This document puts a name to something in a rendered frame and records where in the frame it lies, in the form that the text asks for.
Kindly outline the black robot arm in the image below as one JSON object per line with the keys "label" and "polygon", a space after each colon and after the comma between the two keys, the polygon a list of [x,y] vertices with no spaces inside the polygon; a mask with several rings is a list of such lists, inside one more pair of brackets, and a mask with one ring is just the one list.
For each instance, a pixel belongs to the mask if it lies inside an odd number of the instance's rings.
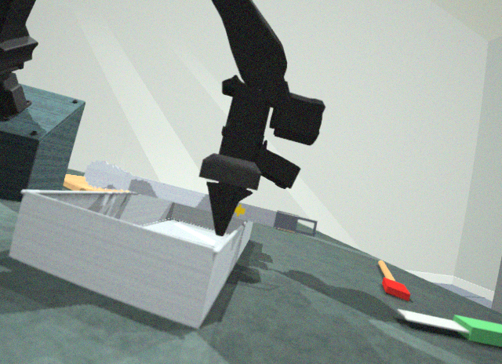
{"label": "black robot arm", "polygon": [[[32,60],[38,42],[26,27],[36,0],[0,0],[0,120],[8,121],[29,107],[23,87],[12,71]],[[322,100],[289,91],[284,75],[287,60],[282,43],[253,0],[211,0],[223,22],[237,75],[222,82],[222,94],[232,96],[228,121],[247,122],[264,132],[271,108],[275,137],[312,145],[319,135]],[[291,189],[301,168],[260,145],[256,166],[276,186]]]}

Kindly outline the grey rectangular tin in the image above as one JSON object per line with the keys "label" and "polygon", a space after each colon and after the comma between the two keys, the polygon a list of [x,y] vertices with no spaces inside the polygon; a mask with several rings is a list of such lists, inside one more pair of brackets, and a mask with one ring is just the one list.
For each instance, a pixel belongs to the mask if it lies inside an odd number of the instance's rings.
{"label": "grey rectangular tin", "polygon": [[210,211],[124,191],[30,191],[9,257],[199,329],[253,222],[215,234]]}

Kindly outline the light wooden board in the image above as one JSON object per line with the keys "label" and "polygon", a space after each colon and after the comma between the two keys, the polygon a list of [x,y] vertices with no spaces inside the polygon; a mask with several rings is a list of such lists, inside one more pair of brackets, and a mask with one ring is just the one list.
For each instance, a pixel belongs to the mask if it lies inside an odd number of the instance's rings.
{"label": "light wooden board", "polygon": [[68,187],[73,191],[111,191],[111,189],[93,188],[93,186],[88,186],[85,182],[85,177],[75,176],[66,174],[64,179],[64,186]]}

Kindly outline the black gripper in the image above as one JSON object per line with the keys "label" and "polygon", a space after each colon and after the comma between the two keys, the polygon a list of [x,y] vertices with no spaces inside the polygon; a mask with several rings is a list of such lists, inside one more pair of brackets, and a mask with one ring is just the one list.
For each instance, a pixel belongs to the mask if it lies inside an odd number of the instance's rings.
{"label": "black gripper", "polygon": [[202,160],[198,177],[207,182],[215,234],[224,236],[240,201],[258,190],[261,172],[256,166],[264,131],[247,122],[228,121],[223,126],[219,154]]}

